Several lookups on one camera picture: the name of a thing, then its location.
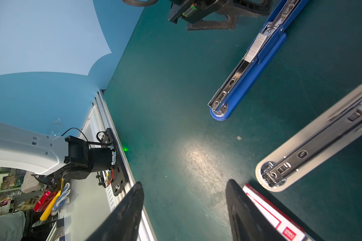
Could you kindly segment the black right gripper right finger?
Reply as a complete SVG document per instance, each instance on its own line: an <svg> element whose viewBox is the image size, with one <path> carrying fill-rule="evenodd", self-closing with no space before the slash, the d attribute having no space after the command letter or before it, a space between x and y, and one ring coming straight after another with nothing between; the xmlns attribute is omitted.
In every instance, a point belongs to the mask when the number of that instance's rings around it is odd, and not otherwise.
<svg viewBox="0 0 362 241"><path fill-rule="evenodd" d="M228 180L225 194L234 241L284 240L235 180Z"/></svg>

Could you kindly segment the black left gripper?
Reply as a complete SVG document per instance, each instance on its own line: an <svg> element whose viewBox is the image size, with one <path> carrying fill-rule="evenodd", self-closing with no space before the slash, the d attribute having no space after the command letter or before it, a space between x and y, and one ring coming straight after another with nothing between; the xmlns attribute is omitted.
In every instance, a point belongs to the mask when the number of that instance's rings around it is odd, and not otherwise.
<svg viewBox="0 0 362 241"><path fill-rule="evenodd" d="M187 31L200 30L233 30L237 25L236 16L268 16L271 12L273 1L171 1L168 20L177 23L179 19L187 21ZM204 21L208 15L223 7L226 21Z"/></svg>

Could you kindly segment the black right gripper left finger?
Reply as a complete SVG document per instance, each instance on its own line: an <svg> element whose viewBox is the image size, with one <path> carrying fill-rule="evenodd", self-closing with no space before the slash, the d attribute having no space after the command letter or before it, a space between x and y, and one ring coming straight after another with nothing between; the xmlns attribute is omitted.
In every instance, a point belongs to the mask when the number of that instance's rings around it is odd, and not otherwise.
<svg viewBox="0 0 362 241"><path fill-rule="evenodd" d="M88 241L136 241L142 217L144 190L136 182Z"/></svg>

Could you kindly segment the silver staple strip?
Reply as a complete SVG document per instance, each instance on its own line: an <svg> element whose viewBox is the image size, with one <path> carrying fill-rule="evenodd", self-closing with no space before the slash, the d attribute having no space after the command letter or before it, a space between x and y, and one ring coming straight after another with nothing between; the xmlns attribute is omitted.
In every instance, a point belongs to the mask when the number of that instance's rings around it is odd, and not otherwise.
<svg viewBox="0 0 362 241"><path fill-rule="evenodd" d="M261 48L263 47L264 43L268 39L268 35L258 33L257 37L255 38L254 42L248 49L247 53L244 55L243 60L251 63L252 60L257 56Z"/></svg>

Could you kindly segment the red white staple box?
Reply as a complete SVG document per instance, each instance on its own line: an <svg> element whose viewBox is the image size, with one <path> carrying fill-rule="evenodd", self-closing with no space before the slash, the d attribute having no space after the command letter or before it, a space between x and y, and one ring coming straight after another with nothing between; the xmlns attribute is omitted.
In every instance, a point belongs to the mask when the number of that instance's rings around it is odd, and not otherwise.
<svg viewBox="0 0 362 241"><path fill-rule="evenodd" d="M313 241L305 230L246 183L243 191L285 241Z"/></svg>

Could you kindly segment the beige black stapler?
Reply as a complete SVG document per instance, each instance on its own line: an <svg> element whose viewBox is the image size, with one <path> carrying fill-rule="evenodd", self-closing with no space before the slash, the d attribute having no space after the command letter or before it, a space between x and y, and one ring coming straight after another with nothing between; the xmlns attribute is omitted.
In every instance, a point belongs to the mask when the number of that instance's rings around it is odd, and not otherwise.
<svg viewBox="0 0 362 241"><path fill-rule="evenodd" d="M258 163L255 176L281 192L362 136L362 84Z"/></svg>

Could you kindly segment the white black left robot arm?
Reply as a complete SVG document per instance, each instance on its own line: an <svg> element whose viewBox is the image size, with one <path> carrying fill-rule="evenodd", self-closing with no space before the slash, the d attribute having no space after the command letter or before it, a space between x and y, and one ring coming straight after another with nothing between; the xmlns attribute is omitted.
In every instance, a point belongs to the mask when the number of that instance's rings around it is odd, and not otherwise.
<svg viewBox="0 0 362 241"><path fill-rule="evenodd" d="M143 8L155 1L0 1L0 167L91 172L87 143L52 130L84 119Z"/></svg>

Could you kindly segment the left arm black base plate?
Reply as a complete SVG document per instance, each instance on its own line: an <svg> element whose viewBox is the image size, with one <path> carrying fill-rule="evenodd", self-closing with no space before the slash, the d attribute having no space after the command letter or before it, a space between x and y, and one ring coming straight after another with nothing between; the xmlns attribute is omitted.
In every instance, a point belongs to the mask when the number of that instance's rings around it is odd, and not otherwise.
<svg viewBox="0 0 362 241"><path fill-rule="evenodd" d="M112 140L111 145L113 147L112 154L112 166L113 166L113 180L109 184L112 188L114 196L118 196L125 189L129 182L126 166L123 162L121 152L118 147L117 139L111 128L106 129L106 137Z"/></svg>

